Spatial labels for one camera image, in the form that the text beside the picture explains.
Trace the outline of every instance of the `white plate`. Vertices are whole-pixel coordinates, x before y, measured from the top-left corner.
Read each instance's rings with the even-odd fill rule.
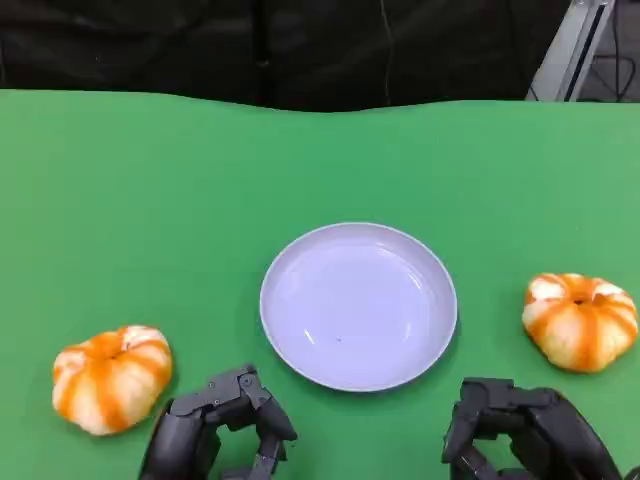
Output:
[[[372,392],[425,372],[453,335],[457,301],[442,262],[382,225],[340,223],[287,246],[260,292],[262,325],[296,372]]]

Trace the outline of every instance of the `green tablecloth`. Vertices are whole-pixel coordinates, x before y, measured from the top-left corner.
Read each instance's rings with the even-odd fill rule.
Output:
[[[640,349],[600,375],[564,373],[530,343],[520,314],[540,271],[603,276],[640,299],[639,119],[640,107],[617,105],[316,115],[0,93],[3,478],[135,478],[151,421],[92,438],[50,400],[63,346],[132,323],[158,326],[172,344],[171,393],[248,360],[259,366],[300,433],[277,478],[446,478],[442,437],[465,376],[562,390],[626,472],[640,463]],[[384,394],[311,384],[260,326],[258,291],[274,256],[347,220],[424,241],[459,295],[445,356]],[[250,461],[257,444],[251,431],[223,442],[223,467]],[[498,464],[505,445],[488,446]]]

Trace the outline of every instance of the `black curtain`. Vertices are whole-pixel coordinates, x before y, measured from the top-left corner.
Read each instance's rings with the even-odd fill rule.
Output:
[[[520,99],[569,0],[3,0],[9,88],[310,111]]]

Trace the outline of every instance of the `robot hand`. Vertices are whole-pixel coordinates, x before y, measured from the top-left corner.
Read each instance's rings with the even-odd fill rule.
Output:
[[[502,433],[511,437],[524,470],[498,472],[473,446],[476,438]],[[452,480],[622,480],[607,448],[566,398],[551,389],[517,388],[511,380],[464,380],[442,461],[451,465]]]
[[[204,390],[170,400],[147,447],[140,480],[206,480],[220,450],[218,427],[256,426],[260,447],[252,467],[223,480],[269,480],[286,460],[285,440],[298,438],[289,417],[251,366],[213,377]]]

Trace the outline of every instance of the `plate rim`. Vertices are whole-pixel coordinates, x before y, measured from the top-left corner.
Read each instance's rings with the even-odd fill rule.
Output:
[[[438,349],[438,352],[436,355],[433,356],[433,359],[429,362],[426,362],[425,366],[418,369],[418,372],[415,374],[410,374],[408,375],[406,378],[401,378],[398,381],[392,382],[389,385],[383,386],[383,387],[375,387],[375,388],[367,388],[367,387],[344,387],[344,386],[335,386],[335,385],[330,385],[322,380],[319,380],[318,378],[315,378],[312,375],[309,375],[305,372],[303,372],[301,369],[299,369],[298,367],[296,367],[295,365],[293,365],[293,363],[283,354],[283,352],[275,345],[274,340],[273,340],[273,336],[271,331],[269,330],[269,327],[267,326],[267,323],[265,321],[265,287],[267,286],[268,282],[270,281],[271,277],[274,275],[273,271],[275,270],[276,265],[278,265],[278,263],[281,261],[281,258],[284,257],[287,252],[289,252],[295,245],[297,245],[298,243],[303,242],[307,237],[310,237],[312,235],[317,235],[318,233],[321,233],[325,230],[332,230],[332,229],[336,229],[336,228],[344,228],[344,227],[349,227],[349,226],[364,226],[364,227],[374,227],[374,228],[378,228],[378,229],[383,229],[383,230],[388,230],[393,232],[394,234],[397,235],[401,235],[409,240],[411,240],[412,242],[416,243],[420,248],[422,248],[423,250],[426,251],[427,254],[429,254],[438,264],[438,266],[440,267],[440,269],[442,270],[442,272],[444,273],[444,276],[447,280],[447,283],[449,285],[449,287],[451,288],[451,292],[453,293],[453,322],[451,323],[451,327],[449,329],[449,331],[447,332],[447,336],[444,342],[442,342],[441,347]],[[407,383],[410,383],[412,381],[414,381],[415,379],[421,377],[427,370],[429,370],[431,367],[433,367],[433,365],[435,365],[435,363],[440,360],[440,358],[442,357],[442,355],[444,354],[444,352],[447,350],[447,348],[449,348],[449,345],[451,344],[451,340],[453,339],[453,335],[455,334],[457,325],[458,325],[458,294],[456,292],[456,287],[453,283],[453,279],[451,278],[451,274],[449,273],[449,270],[447,270],[447,267],[444,265],[444,263],[442,262],[442,260],[440,259],[440,257],[438,257],[438,255],[436,255],[433,250],[431,250],[429,247],[427,247],[424,243],[422,243],[420,240],[418,240],[417,238],[415,238],[412,235],[409,235],[408,233],[405,233],[401,230],[398,230],[394,227],[390,227],[388,225],[382,225],[379,223],[373,223],[373,222],[339,222],[339,223],[332,223],[329,225],[323,225],[321,227],[317,227],[314,228],[313,230],[310,230],[302,235],[300,235],[299,237],[295,238],[294,240],[292,240],[291,242],[289,242],[279,253],[278,255],[276,255],[276,257],[271,261],[271,264],[269,265],[269,268],[267,269],[267,272],[264,275],[264,278],[262,279],[262,283],[260,285],[260,322],[262,323],[262,329],[267,337],[267,339],[269,340],[269,343],[271,344],[271,348],[273,348],[273,350],[275,350],[275,352],[278,354],[278,357],[280,357],[280,359],[287,364],[287,366],[289,368],[291,368],[294,372],[296,372],[298,375],[301,375],[302,377],[312,381],[313,383],[316,383],[318,385],[322,385],[323,387],[329,388],[331,390],[337,390],[337,391],[342,391],[342,392],[352,392],[352,393],[371,393],[371,392],[382,392],[382,391],[386,391],[386,390],[391,390],[394,388],[398,388],[402,385],[405,385]]]

